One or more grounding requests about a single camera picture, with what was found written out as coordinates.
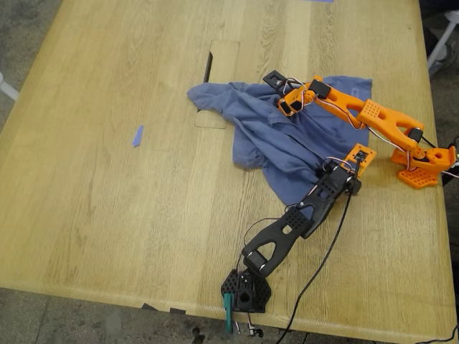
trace crumpled fabric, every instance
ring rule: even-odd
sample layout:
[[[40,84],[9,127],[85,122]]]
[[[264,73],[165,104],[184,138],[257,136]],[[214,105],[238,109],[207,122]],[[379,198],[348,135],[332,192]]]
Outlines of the crumpled fabric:
[[[372,81],[326,77],[326,84],[366,100]],[[269,85],[204,83],[187,93],[200,110],[216,110],[235,124],[232,160],[245,168],[261,167],[284,204],[298,203],[316,184],[317,168],[328,156],[343,159],[356,143],[368,145],[368,130],[356,130],[313,103],[287,118]]]

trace gray floor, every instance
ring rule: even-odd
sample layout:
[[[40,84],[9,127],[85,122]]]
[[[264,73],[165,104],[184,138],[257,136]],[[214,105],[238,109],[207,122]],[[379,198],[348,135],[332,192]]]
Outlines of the gray floor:
[[[20,90],[61,0],[0,0],[0,71]],[[436,29],[445,22],[433,21]],[[455,32],[453,39],[459,39]],[[459,64],[440,72],[432,81],[438,143],[447,145],[459,135]],[[13,102],[0,93],[0,130]],[[459,183],[445,187],[450,238],[459,243]],[[453,256],[459,257],[457,247]],[[205,343],[274,343],[279,330],[263,328],[263,339],[227,335],[224,323],[186,315],[138,310],[94,302],[48,297],[0,289],[0,344],[191,343],[199,326]],[[302,343],[303,333],[290,333],[285,343]],[[370,343],[364,340],[310,334],[307,343]]]

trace wire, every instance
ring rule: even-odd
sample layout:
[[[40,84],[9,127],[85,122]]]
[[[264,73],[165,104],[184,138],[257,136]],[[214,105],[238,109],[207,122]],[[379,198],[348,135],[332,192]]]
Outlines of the wire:
[[[241,261],[242,253],[239,255],[239,258],[237,259],[236,262],[236,271],[239,272],[239,262]]]
[[[290,208],[291,206],[296,206],[296,205],[298,205],[298,203],[292,203],[292,204],[288,204],[288,205],[287,205],[287,206],[285,206],[285,208],[284,208],[284,213],[286,213],[286,212],[287,212],[288,208]]]
[[[346,218],[347,209],[348,209],[349,203],[351,201],[351,197],[352,197],[352,192],[349,192],[349,197],[347,198],[346,206],[344,207],[344,212],[343,212],[343,215],[341,216],[341,220],[339,222],[338,229],[336,230],[335,237],[333,238],[333,240],[332,240],[332,242],[330,244],[330,247],[328,248],[328,251],[325,254],[325,257],[322,259],[321,264],[318,266],[318,269],[316,270],[316,272],[314,272],[313,276],[309,279],[308,283],[306,283],[306,285],[304,286],[304,288],[301,290],[300,294],[298,295],[298,297],[296,299],[296,302],[295,302],[295,307],[293,308],[293,312],[292,312],[292,315],[290,317],[290,321],[288,322],[287,327],[284,329],[283,334],[280,336],[280,338],[276,342],[276,344],[279,344],[282,341],[282,339],[285,337],[287,332],[290,330],[290,326],[292,325],[293,319],[295,318],[296,310],[298,309],[298,305],[300,303],[301,297],[303,296],[304,292],[309,288],[311,283],[314,281],[314,279],[317,277],[317,275],[319,274],[319,272],[322,270],[323,266],[325,265],[325,262],[327,261],[328,256],[330,255],[330,252],[331,252],[331,250],[333,249],[333,246],[336,243],[336,240],[338,239],[338,235],[339,235],[339,232],[341,231],[341,227],[343,226],[344,219]]]
[[[323,163],[325,162],[325,160],[335,160],[335,161],[340,161],[344,164],[346,164],[346,166],[349,167],[349,170],[352,171],[353,168],[351,166],[350,163],[348,163],[347,161],[343,160],[343,159],[338,159],[338,158],[335,158],[334,156],[327,156],[326,158],[323,159]]]
[[[454,339],[454,334],[455,334],[456,330],[458,329],[458,327],[459,327],[459,324],[457,324],[453,328],[453,334],[448,339],[432,339],[432,340],[429,340],[427,342],[418,342],[416,344],[430,344],[430,343],[446,343],[446,342],[449,342],[450,340]]]
[[[431,143],[431,142],[430,142],[428,139],[426,139],[424,136],[421,136],[421,139],[423,139],[423,140],[426,142],[426,144],[428,144],[430,147],[432,147],[432,148],[437,148],[437,147],[435,147],[435,145],[434,145],[433,143]]]
[[[306,343],[306,338],[308,337],[308,335],[309,335],[309,332],[306,332],[306,335],[304,336],[303,342],[301,344]]]
[[[459,178],[459,176],[456,176],[455,174],[449,173],[449,172],[447,172],[447,171],[442,171],[442,173],[448,174],[449,176],[452,176],[452,177],[454,177],[454,178]]]
[[[340,110],[342,113],[344,113],[344,114],[347,116],[347,119],[348,119],[349,123],[352,125],[352,127],[353,127],[354,129],[360,130],[360,129],[363,129],[363,128],[365,127],[365,124],[363,124],[363,122],[360,122],[360,126],[359,126],[359,127],[356,127],[356,126],[352,123],[352,121],[351,121],[351,115],[350,115],[349,113],[347,113],[346,111],[344,111],[343,109],[341,109],[339,106],[334,105],[334,104],[331,103],[331,102],[326,102],[326,101],[321,100],[321,99],[319,99],[319,98],[316,98],[316,100],[318,100],[319,102],[322,102],[322,103],[324,103],[324,104],[333,106],[334,108],[336,108],[336,109]]]
[[[247,244],[245,243],[245,238],[246,238],[246,236],[247,236],[247,233],[249,232],[249,230],[252,229],[252,227],[254,227],[254,225],[256,225],[258,222],[261,222],[261,221],[264,221],[264,220],[278,220],[278,219],[279,219],[278,217],[265,217],[264,219],[261,219],[261,220],[258,220],[258,221],[256,221],[256,222],[254,222],[254,223],[248,228],[248,230],[245,231],[245,234],[244,234],[244,246],[247,245]]]
[[[390,142],[389,140],[386,140],[385,138],[383,138],[382,136],[380,136],[376,131],[374,131],[373,128],[368,127],[368,130],[370,130],[370,132],[371,132],[373,135],[377,136],[378,138],[380,138],[380,139],[383,140],[384,142],[387,142],[388,144],[393,145],[395,148],[397,148],[397,149],[399,149],[400,151],[404,152],[404,150],[401,149],[398,145],[396,145],[395,143],[392,143],[392,142]]]

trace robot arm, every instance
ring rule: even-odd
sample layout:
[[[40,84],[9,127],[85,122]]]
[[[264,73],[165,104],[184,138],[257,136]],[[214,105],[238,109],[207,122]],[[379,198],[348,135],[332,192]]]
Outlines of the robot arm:
[[[302,83],[273,71],[263,79],[278,92],[278,108],[288,117],[301,111],[307,104],[315,102],[335,116],[348,121],[357,130],[364,127],[371,131],[378,130],[397,147],[391,160],[407,167],[397,176],[414,188],[436,185],[437,175],[448,170],[458,160],[454,145],[428,150],[419,146],[424,130],[421,122],[404,113],[383,107],[371,99],[362,101],[335,90],[323,83],[321,77]],[[355,110],[357,115],[354,116],[350,110]]]

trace wooden table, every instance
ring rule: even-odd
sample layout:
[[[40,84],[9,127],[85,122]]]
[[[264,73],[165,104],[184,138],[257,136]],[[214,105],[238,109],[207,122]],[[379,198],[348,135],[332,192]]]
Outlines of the wooden table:
[[[233,125],[186,97],[210,49],[211,81],[262,82],[273,69],[370,77],[374,100],[435,139],[417,0],[64,1],[0,137],[1,287],[224,318],[219,289],[242,235],[283,204],[260,170],[232,162]],[[447,337],[442,188],[403,184],[391,146],[370,146],[377,159],[293,328]],[[343,205],[269,276],[254,323],[287,324]]]

